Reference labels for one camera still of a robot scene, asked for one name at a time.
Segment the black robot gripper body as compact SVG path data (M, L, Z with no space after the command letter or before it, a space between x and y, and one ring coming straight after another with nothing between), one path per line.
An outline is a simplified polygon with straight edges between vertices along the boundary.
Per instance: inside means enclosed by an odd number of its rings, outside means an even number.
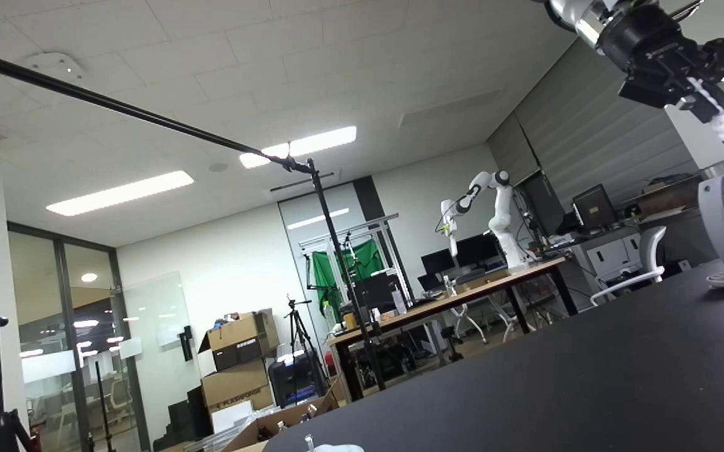
M724 115L724 38L686 38L654 0L621 0L600 29L597 49L623 69L623 98L676 106L701 122Z

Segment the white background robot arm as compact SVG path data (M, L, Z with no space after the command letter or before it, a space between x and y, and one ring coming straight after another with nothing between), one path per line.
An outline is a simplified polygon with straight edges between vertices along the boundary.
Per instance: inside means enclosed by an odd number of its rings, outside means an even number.
M458 254L455 218L459 213L468 213L475 199L485 191L493 192L485 231L497 239L497 246L510 272L524 269L527 265L524 254L518 246L514 233L510 231L513 186L510 176L503 167L476 170L459 199L445 199L439 204L439 233L448 239L449 254Z

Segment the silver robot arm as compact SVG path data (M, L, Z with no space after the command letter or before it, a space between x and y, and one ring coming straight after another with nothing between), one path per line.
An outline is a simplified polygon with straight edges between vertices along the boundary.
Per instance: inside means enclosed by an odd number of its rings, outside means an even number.
M676 106L695 121L724 115L724 38L680 32L704 0L665 13L657 0L539 0L547 18L582 38L621 72L621 96L651 107Z

